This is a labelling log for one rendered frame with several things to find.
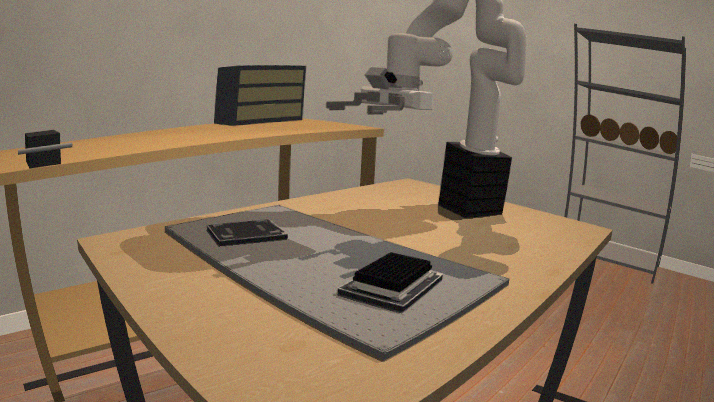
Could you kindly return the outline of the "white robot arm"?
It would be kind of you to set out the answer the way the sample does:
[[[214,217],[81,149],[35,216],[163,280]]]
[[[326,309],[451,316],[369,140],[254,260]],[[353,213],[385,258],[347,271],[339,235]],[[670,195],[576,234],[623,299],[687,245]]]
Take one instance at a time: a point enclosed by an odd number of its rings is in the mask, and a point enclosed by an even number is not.
[[[388,38],[387,69],[370,67],[365,73],[371,86],[377,89],[389,89],[390,86],[419,89],[423,85],[423,81],[419,80],[420,65],[438,67],[448,64],[453,57],[451,46],[440,38],[432,37],[443,27],[460,19],[468,2],[433,0],[413,20],[407,34],[391,34]],[[478,154],[498,155],[500,150],[495,146],[501,94],[496,81],[511,85],[522,83],[526,34],[520,22],[504,18],[502,0],[476,0],[476,36],[483,43],[506,48],[507,53],[489,48],[472,51],[466,139],[460,142],[460,146]]]

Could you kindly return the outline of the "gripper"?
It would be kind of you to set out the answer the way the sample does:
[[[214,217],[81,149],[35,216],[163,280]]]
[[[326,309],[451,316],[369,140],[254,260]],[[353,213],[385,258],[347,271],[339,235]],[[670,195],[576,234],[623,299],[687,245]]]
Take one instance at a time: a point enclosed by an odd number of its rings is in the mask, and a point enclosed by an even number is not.
[[[345,110],[345,106],[359,106],[362,102],[376,104],[367,106],[367,114],[383,114],[387,113],[387,110],[401,111],[403,108],[432,110],[433,93],[422,92],[417,89],[407,87],[393,89],[362,87],[361,92],[354,93],[353,101],[327,101],[326,108],[329,108],[329,110]]]

